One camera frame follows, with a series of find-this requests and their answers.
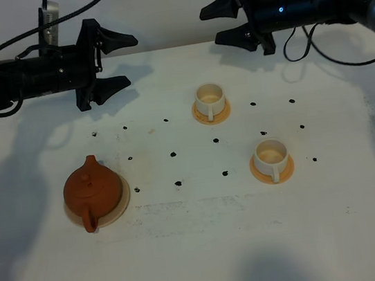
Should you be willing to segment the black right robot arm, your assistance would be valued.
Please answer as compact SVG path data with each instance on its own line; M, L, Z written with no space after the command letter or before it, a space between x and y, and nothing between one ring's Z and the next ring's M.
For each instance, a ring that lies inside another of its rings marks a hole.
M203 21L246 14L246 24L217 33L216 44L265 55L275 50L273 33L311 24L359 23L375 32L375 0L216 0L201 9Z

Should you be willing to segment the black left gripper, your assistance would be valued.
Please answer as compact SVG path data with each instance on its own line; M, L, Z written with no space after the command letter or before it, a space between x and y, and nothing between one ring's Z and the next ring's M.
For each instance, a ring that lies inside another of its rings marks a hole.
M97 79L97 73L102 69L100 50L108 55L120 48L134 47L138 40L132 35L99 26L94 19L84 20L74 46L25 60L21 68L24 98L74 90L77 107L80 111L88 111L91 102L103 105L117 92L130 86L131 82L123 75Z

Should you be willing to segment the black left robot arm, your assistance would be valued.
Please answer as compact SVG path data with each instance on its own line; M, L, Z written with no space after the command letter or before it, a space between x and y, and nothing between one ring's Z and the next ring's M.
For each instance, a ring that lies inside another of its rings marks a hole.
M131 82L123 75L99 79L101 56L137 44L132 35L84 19L76 44L35 44L13 60L0 61L0 118L17 113L24 100L63 91L75 92L80 111L90 110L92 102L102 105Z

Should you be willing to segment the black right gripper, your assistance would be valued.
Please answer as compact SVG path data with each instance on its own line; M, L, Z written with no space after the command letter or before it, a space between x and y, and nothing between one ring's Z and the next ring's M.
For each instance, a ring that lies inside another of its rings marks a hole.
M246 24L217 33L215 44L247 51L256 51L260 45L265 55L273 55L276 47L272 32L283 28L285 0L215 0L201 9L199 18L202 21L236 19L240 8L246 14Z

